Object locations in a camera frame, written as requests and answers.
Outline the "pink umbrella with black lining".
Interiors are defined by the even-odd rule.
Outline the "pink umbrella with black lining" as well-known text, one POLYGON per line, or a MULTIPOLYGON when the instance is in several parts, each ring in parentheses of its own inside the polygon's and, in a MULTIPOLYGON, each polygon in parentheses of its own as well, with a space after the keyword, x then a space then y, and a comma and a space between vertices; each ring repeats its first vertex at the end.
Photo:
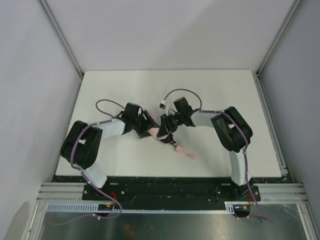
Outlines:
POLYGON ((145 114, 147 119, 151 120, 152 122, 152 127, 147 131, 152 137, 162 142, 163 144, 171 145, 179 154, 192 160, 195 159, 195 156, 193 154, 186 153, 184 151, 184 148, 180 144, 176 143, 172 131, 168 130, 164 124, 161 123, 159 125, 158 123, 156 123, 155 118, 150 115, 148 111, 145 111, 145 114))

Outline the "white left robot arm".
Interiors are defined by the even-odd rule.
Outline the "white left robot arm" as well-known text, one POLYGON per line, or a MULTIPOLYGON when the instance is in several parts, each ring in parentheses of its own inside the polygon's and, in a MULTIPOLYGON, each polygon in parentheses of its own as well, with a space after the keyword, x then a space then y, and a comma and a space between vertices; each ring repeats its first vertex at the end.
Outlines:
POLYGON ((129 102, 110 120, 91 124, 75 121, 60 148, 60 156, 66 159, 73 169, 80 171, 88 183, 102 188, 108 177, 97 162, 101 141, 132 130, 140 139, 146 138, 159 127, 147 110, 129 102))

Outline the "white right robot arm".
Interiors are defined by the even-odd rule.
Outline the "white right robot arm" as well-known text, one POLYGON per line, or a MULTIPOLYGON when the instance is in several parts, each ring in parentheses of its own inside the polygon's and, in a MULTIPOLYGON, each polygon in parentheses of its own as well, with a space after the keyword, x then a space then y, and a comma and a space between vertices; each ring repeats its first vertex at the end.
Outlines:
POLYGON ((173 102, 175 111, 162 100, 159 107, 165 110, 160 116, 160 126, 156 138, 165 144, 171 144, 176 150, 184 151, 176 144, 173 133, 181 125, 187 127, 214 128, 222 146, 228 150, 231 164, 231 180, 239 187, 250 181, 247 148, 251 142, 253 131, 239 111, 230 106, 223 111, 193 109, 185 97, 173 102))

